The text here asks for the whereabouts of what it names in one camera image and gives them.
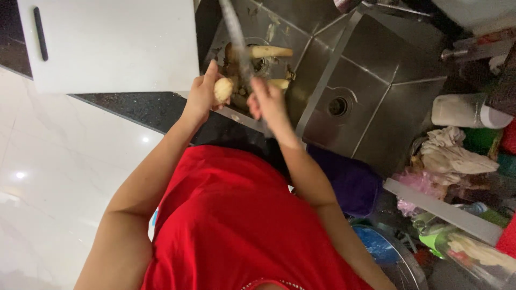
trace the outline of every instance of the hand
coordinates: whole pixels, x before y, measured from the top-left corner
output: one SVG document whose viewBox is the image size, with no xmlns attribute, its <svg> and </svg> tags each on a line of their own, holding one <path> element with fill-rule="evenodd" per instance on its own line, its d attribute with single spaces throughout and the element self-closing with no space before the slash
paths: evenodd
<svg viewBox="0 0 516 290">
<path fill-rule="evenodd" d="M 290 139 L 295 139 L 297 144 L 294 129 L 288 119 L 283 91 L 275 86 L 268 86 L 265 80 L 258 77 L 251 80 L 251 87 L 254 92 L 247 99 L 251 115 L 256 120 L 264 118 L 279 142 L 287 142 L 288 138 L 289 143 L 294 142 Z"/>
<path fill-rule="evenodd" d="M 217 62 L 212 60 L 206 73 L 194 78 L 181 118 L 195 124 L 203 124 L 208 120 L 210 109 L 213 111 L 222 109 L 225 104 L 214 106 L 215 96 L 213 92 L 215 82 L 222 77 L 218 73 Z"/>
</svg>

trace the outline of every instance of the left hand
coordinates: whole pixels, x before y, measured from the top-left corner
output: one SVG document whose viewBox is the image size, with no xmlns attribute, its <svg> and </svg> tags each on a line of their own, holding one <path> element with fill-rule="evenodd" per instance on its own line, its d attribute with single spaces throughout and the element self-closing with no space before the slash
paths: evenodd
<svg viewBox="0 0 516 290">
<path fill-rule="evenodd" d="M 222 77 L 218 73 L 217 62 L 212 60 L 206 73 L 194 78 L 181 118 L 188 119 L 189 122 L 194 122 L 195 124 L 203 124 L 208 120 L 210 109 L 213 111 L 222 109 L 225 104 L 214 106 L 215 82 Z"/>
</svg>

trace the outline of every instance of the red shirt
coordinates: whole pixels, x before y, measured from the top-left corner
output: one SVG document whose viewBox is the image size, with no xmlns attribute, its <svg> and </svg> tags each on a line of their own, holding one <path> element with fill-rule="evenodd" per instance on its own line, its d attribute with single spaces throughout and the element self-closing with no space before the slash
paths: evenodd
<svg viewBox="0 0 516 290">
<path fill-rule="evenodd" d="M 217 146 L 185 151 L 159 206 L 142 289 L 370 289 L 317 215 L 268 163 Z"/>
</svg>

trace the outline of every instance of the stainless steel sink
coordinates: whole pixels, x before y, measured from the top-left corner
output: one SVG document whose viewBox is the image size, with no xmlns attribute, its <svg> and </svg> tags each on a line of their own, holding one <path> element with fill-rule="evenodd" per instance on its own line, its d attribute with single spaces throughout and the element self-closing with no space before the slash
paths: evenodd
<svg viewBox="0 0 516 290">
<path fill-rule="evenodd" d="M 286 92 L 296 133 L 389 176 L 403 160 L 446 80 L 441 33 L 426 23 L 359 6 L 340 15 L 331 0 L 233 1 L 246 41 L 290 47 L 264 59 L 267 78 L 296 73 Z M 229 37 L 219 24 L 204 62 L 223 65 Z M 241 96 L 219 111 L 258 131 Z"/>
</svg>

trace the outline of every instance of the white marble floor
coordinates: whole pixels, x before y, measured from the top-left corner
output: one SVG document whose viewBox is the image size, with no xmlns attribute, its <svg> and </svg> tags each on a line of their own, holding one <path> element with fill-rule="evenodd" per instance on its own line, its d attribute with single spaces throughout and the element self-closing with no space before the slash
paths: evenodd
<svg viewBox="0 0 516 290">
<path fill-rule="evenodd" d="M 72 289 L 110 197 L 162 137 L 0 68 L 0 290 Z"/>
</svg>

